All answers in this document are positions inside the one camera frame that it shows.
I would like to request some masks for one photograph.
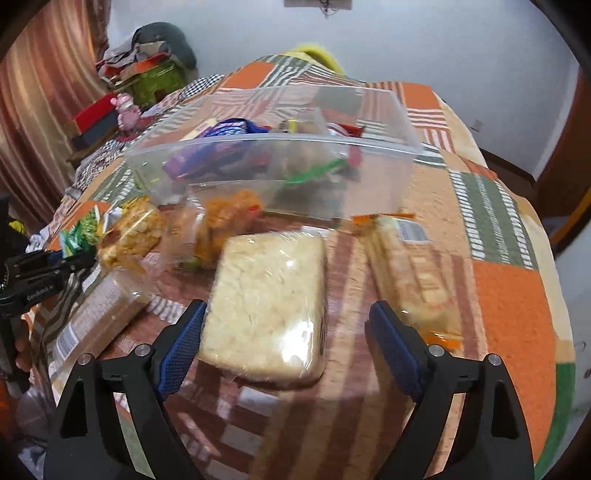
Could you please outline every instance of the blue gripper pad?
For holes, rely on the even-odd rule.
[[[427,346],[421,336],[403,324],[384,300],[371,306],[369,326],[400,391],[415,403],[420,401],[428,377]]]
[[[181,331],[160,362],[160,371],[156,372],[157,377],[159,373],[157,390],[162,400],[166,400],[170,394],[178,392],[195,355],[197,355],[206,307],[207,304],[204,301],[193,300],[178,320],[178,324],[166,327],[169,329],[179,326]]]

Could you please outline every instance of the pink toy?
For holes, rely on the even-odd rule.
[[[134,104],[134,99],[129,93],[120,93],[117,98],[111,99],[111,105],[115,106],[117,123],[122,132],[132,132],[142,116],[142,110]]]

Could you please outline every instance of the red box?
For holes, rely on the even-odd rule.
[[[67,136],[69,138],[74,138],[82,135],[107,113],[115,110],[115,107],[111,105],[112,98],[115,98],[115,94],[112,92],[107,93],[88,108],[79,112],[72,120],[64,125],[64,130]]]

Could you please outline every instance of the brown curtain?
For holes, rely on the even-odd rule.
[[[63,125],[106,92],[94,67],[100,26],[89,15],[96,22],[100,3],[52,0],[0,64],[0,192],[12,194],[12,212],[30,231],[51,221],[72,184]]]

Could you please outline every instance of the packaged bread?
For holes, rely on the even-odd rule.
[[[308,384],[324,371],[326,249],[316,232],[228,239],[199,358],[252,381]]]
[[[147,276],[136,268],[111,270],[73,313],[53,347],[52,382],[65,382],[83,353],[98,357],[155,293]]]

